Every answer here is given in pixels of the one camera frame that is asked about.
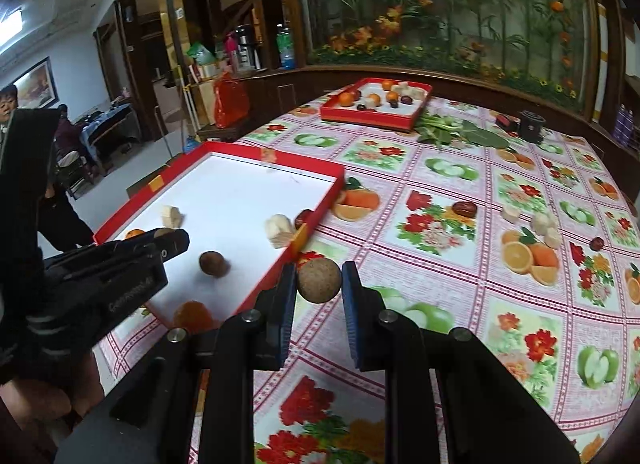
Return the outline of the operator left hand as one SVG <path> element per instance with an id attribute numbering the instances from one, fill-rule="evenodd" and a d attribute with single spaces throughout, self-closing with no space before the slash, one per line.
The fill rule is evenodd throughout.
<path id="1" fill-rule="evenodd" d="M 72 412 L 83 418 L 104 398 L 92 351 L 72 371 L 63 389 L 38 380 L 10 380 L 1 386 L 1 462 L 52 463 L 55 446 L 39 428 Z"/>

